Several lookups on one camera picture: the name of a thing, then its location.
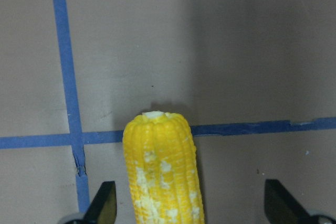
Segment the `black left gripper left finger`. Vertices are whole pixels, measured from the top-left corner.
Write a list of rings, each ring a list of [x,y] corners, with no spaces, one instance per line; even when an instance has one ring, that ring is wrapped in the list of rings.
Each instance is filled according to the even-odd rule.
[[[114,224],[117,196],[114,181],[103,182],[83,217],[84,223]]]

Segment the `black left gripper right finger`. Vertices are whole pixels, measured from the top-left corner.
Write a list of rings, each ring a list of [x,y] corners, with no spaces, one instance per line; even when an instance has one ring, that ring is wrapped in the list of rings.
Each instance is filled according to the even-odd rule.
[[[264,212],[269,223],[319,223],[277,179],[265,180]]]

